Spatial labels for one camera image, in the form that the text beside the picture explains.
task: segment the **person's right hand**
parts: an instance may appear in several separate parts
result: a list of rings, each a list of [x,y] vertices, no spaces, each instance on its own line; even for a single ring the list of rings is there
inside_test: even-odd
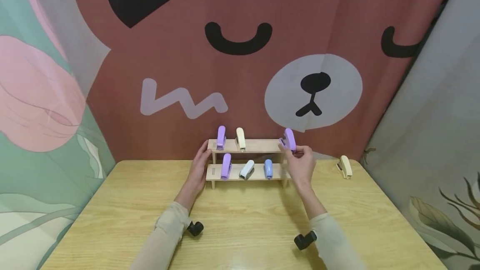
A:
[[[278,144],[278,147],[287,158],[287,171],[297,191],[311,187],[313,169],[317,163],[312,149],[309,146],[297,146],[297,151],[292,153],[291,150],[284,149],[281,144]]]

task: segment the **black nose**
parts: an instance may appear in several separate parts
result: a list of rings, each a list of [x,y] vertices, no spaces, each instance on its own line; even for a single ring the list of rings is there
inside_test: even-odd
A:
[[[307,103],[307,105],[300,108],[295,113],[295,115],[297,117],[303,117],[310,111],[316,116],[321,115],[322,110],[317,106],[317,104],[314,101],[315,95],[319,91],[325,90],[330,85],[331,82],[332,80],[330,79],[328,74],[323,72],[313,73],[303,77],[303,79],[300,81],[300,86],[304,91],[306,91],[311,95],[310,102]]]
[[[331,81],[327,73],[314,73],[303,77],[300,86],[304,91],[313,95],[314,93],[325,90]]]

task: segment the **person's left hand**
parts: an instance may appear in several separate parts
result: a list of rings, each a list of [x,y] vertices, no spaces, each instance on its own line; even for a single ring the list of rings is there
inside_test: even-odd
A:
[[[198,149],[197,155],[192,161],[192,165],[190,166],[190,172],[188,173],[187,180],[185,184],[189,185],[190,188],[196,191],[198,194],[202,191],[203,187],[205,186],[205,179],[206,179],[206,169],[205,164],[207,163],[208,157],[212,153],[212,150],[207,149],[208,140],[206,140],[200,149]]]

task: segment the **table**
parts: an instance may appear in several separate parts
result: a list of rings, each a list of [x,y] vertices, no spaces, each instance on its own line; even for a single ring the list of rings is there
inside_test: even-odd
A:
[[[313,187],[369,269],[445,269],[367,172],[351,161],[343,179],[335,160],[317,162]],[[176,196],[190,161],[122,161],[85,207],[42,270],[128,269],[158,215]],[[233,181],[206,188],[190,217],[205,226],[185,233],[170,269],[324,269],[311,245],[293,185]]]

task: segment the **sleeve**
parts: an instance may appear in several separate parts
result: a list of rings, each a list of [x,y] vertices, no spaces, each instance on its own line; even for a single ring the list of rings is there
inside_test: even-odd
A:
[[[175,247],[191,220],[188,211],[173,202],[158,218],[154,231],[130,266],[130,270],[165,270],[172,259]]]
[[[318,256],[328,270],[366,270],[342,229],[329,213],[310,220],[310,228],[317,235]]]

